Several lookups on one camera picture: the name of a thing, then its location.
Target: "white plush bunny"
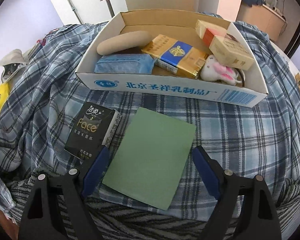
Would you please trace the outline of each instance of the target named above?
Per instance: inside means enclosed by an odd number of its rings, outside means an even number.
[[[214,55],[210,55],[204,64],[200,76],[204,81],[217,81],[223,80],[229,85],[236,85],[242,83],[237,80],[238,73],[233,68],[221,65]]]

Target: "barcode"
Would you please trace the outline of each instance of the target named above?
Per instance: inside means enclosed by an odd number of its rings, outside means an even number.
[[[166,62],[164,62],[164,61],[162,61],[162,60],[160,60],[160,59],[158,59],[158,58],[157,58],[157,60],[156,60],[156,64],[157,64],[159,67],[161,67],[161,68],[163,68],[163,69],[165,69],[165,70],[168,70],[169,72],[172,72],[172,73],[174,73],[174,74],[176,74],[177,71],[178,71],[178,68],[176,68],[176,67],[174,67],[174,66],[172,66],[172,65],[170,65],[170,64],[168,64],[168,63],[166,63]]]
[[[226,103],[237,103],[247,105],[256,97],[257,96],[245,92],[225,89],[217,100]]]

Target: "blue cloth pouch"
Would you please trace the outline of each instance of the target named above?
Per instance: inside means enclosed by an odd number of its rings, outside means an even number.
[[[113,54],[103,56],[95,73],[151,74],[154,59],[149,54]]]

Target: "green notebook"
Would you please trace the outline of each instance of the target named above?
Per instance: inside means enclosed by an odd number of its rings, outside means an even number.
[[[140,107],[103,184],[167,210],[177,190],[195,129],[193,124]]]

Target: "plaid shirt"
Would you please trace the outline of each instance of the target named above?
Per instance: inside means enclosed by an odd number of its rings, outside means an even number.
[[[79,166],[64,145],[83,103],[90,101],[122,114],[110,145],[112,154],[138,107],[145,107],[195,124],[193,147],[202,145],[224,169],[241,176],[262,175],[277,200],[285,178],[300,179],[300,91],[268,36],[251,25],[235,24],[251,47],[269,90],[268,97],[253,108],[165,95],[90,90],[74,71],[105,23],[64,26],[48,35],[46,45],[32,59],[0,113],[0,174],[18,168],[23,179],[35,168],[60,175]],[[93,197],[202,221],[208,220],[216,204],[191,157],[166,211],[103,184]],[[13,206],[9,190],[0,179],[0,208],[9,212]],[[241,206],[239,197],[234,217],[240,214]]]

